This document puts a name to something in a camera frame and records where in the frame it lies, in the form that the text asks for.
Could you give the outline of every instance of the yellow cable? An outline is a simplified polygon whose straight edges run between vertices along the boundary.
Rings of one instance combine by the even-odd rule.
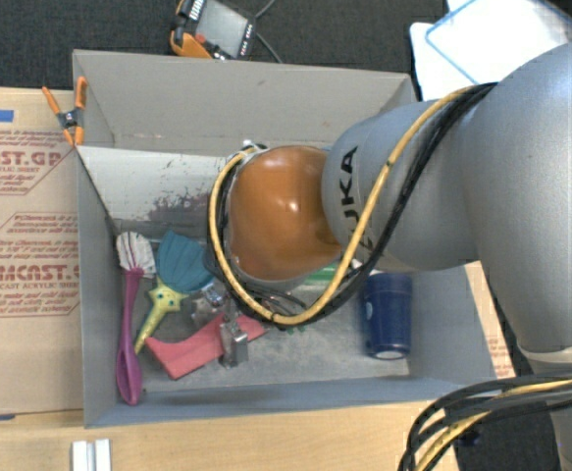
[[[508,397],[512,395],[525,394],[525,393],[539,393],[541,391],[548,391],[554,388],[560,388],[563,386],[568,386],[572,384],[572,379],[564,381],[553,381],[545,382],[540,384],[532,384],[530,386],[521,386],[519,388],[514,388],[509,391],[503,392],[494,397],[494,399]],[[427,466],[434,461],[442,451],[446,451],[447,445],[449,445],[458,436],[469,429],[473,424],[483,419],[490,414],[490,411],[478,413],[476,415],[471,415],[466,419],[462,419],[454,424],[451,424],[427,449],[421,461],[416,465],[414,471],[423,471]]]
[[[366,229],[366,225],[368,224],[368,221],[371,215],[373,214],[373,210],[377,205],[377,199],[379,198],[379,195],[382,191],[382,187],[384,186],[384,183],[386,182],[386,179],[388,178],[388,175],[390,174],[392,167],[394,166],[398,158],[401,156],[401,153],[403,152],[407,144],[410,142],[410,140],[414,137],[414,135],[418,132],[418,130],[421,127],[423,127],[423,125],[425,125],[425,123],[432,116],[434,116],[438,112],[438,110],[440,110],[444,105],[446,105],[447,103],[458,97],[460,94],[471,88],[472,86],[455,90],[449,93],[447,96],[439,99],[438,101],[430,105],[416,119],[416,121],[414,121],[412,126],[403,134],[401,139],[398,141],[398,143],[390,153],[390,156],[386,161],[385,166],[382,168],[382,170],[378,174],[377,179],[375,180],[375,183],[373,184],[373,188],[371,189],[368,199],[366,200],[366,203],[364,205],[364,208],[362,209],[362,213],[360,215],[360,219],[357,223],[357,226],[355,227],[355,230],[353,231],[353,235],[351,236],[349,244],[347,245],[344,254],[342,255],[342,258],[340,259],[340,263],[336,268],[334,277],[330,281],[328,287],[325,289],[323,294],[319,296],[319,298],[307,309],[305,309],[303,312],[295,316],[286,316],[283,314],[278,314],[276,312],[268,310],[260,303],[255,301],[255,299],[246,292],[246,290],[242,287],[242,285],[235,277],[235,274],[232,271],[227,261],[227,257],[223,251],[222,245],[220,244],[220,239],[218,237],[217,221],[216,221],[216,204],[218,200],[220,187],[225,179],[225,176],[229,173],[229,171],[239,161],[244,159],[246,155],[250,153],[250,151],[236,154],[227,163],[227,165],[223,168],[219,176],[216,178],[216,182],[214,183],[214,187],[212,188],[212,193],[209,201],[208,215],[209,215],[209,235],[211,237],[214,246],[214,251],[216,253],[218,263],[220,264],[220,267],[222,268],[223,274],[227,278],[227,281],[232,285],[232,287],[235,289],[237,294],[242,298],[242,300],[251,309],[253,309],[255,312],[257,312],[265,319],[272,321],[276,324],[286,325],[286,326],[296,326],[303,324],[306,321],[312,319],[314,316],[316,316],[316,314],[318,314],[321,310],[323,310],[325,305],[327,305],[331,297],[336,292],[336,289],[338,288],[340,282],[342,281],[344,274],[346,273],[348,267],[350,266],[350,263],[355,255],[355,251],[357,249],[359,241],[361,237],[364,235],[364,230]]]

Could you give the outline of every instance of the purple brush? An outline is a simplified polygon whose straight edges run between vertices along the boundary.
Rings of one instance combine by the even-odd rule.
[[[153,278],[156,273],[155,256],[148,239],[135,232],[118,235],[116,247],[125,275],[125,304],[116,361],[116,382],[123,400],[129,405],[136,405],[141,395],[141,367],[132,345],[132,310],[139,280]]]

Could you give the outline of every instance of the white brush bristles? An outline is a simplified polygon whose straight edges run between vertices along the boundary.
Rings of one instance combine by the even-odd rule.
[[[123,232],[116,239],[120,256],[120,266],[126,271],[139,268],[144,278],[152,278],[157,273],[155,255],[150,241],[136,232]]]

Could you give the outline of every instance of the white plastic piece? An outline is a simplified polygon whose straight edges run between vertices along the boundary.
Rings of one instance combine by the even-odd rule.
[[[71,471],[111,471],[111,442],[78,441],[72,443]]]

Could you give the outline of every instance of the white paper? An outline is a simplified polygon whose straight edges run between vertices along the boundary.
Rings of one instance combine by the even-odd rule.
[[[486,83],[570,35],[571,23],[541,0],[471,0],[428,30],[426,40],[468,79]]]
[[[450,11],[454,11],[468,1],[447,0],[447,5]],[[410,27],[414,69],[423,101],[439,99],[456,89],[473,84],[427,43],[425,35],[433,26],[429,23],[414,23]]]

